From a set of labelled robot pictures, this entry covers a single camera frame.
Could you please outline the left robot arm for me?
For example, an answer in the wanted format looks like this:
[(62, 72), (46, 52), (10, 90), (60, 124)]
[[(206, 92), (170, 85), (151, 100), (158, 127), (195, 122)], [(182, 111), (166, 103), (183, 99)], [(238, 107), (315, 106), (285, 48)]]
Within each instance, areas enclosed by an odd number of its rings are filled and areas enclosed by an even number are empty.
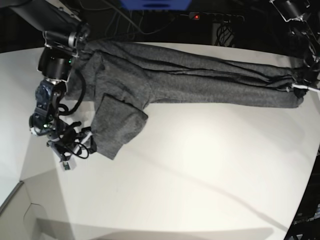
[(291, 34), (307, 42), (303, 57), (304, 67), (300, 73), (293, 76), (290, 88), (298, 97), (305, 95), (308, 91), (319, 93), (317, 84), (320, 74), (320, 37), (308, 23), (315, 9), (309, 0), (271, 0), (270, 3), (289, 24)]

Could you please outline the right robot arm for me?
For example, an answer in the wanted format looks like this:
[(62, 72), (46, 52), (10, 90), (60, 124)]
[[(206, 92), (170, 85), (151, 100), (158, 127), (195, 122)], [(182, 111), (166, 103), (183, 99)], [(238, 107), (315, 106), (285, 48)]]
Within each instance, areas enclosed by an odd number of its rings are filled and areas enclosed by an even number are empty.
[[(2, 0), (0, 6), (13, 10), (42, 32), (45, 44), (37, 69), (43, 80), (35, 91), (36, 106), (29, 128), (33, 135), (48, 138), (46, 145), (68, 170), (72, 157), (82, 158), (83, 152), (90, 155), (97, 149), (90, 127), (77, 132), (80, 121), (67, 124), (60, 118), (75, 113), (84, 99), (87, 85), (73, 63), (85, 46), (90, 28), (59, 0)], [(61, 100), (72, 74), (80, 81), (80, 96), (74, 107), (68, 109)]]

